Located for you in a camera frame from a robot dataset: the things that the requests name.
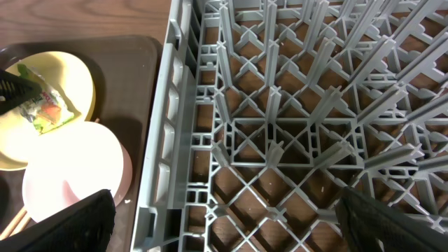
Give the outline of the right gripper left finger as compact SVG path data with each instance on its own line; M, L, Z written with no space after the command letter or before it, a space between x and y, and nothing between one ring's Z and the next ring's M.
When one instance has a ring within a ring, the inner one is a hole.
M1 252L105 251L114 228L111 192L100 190L1 241Z

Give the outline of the pink bowl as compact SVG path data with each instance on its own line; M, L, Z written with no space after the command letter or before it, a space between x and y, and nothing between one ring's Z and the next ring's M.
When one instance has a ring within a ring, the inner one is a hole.
M130 154L115 134L77 122L37 141L22 182L24 208L38 223L102 189L119 205L131 181Z

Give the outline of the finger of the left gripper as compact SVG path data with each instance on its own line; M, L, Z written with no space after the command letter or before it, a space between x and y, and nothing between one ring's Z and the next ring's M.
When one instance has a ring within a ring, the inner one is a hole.
M38 83L1 70L1 107L3 115L17 106L40 95L42 88Z

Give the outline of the green snack wrapper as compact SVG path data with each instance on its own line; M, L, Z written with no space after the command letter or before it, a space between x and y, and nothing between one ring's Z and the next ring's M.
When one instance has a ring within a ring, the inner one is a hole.
M41 75L25 64L18 64L17 70L21 78L38 83L41 88L37 96L19 105L21 116L27 119L39 134L45 134L74 119L75 113L69 109L62 95L46 83Z

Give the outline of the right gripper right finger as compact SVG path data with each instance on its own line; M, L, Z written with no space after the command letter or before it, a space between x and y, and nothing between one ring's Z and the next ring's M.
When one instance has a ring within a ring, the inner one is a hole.
M446 251L447 236L350 187L335 206L350 251Z

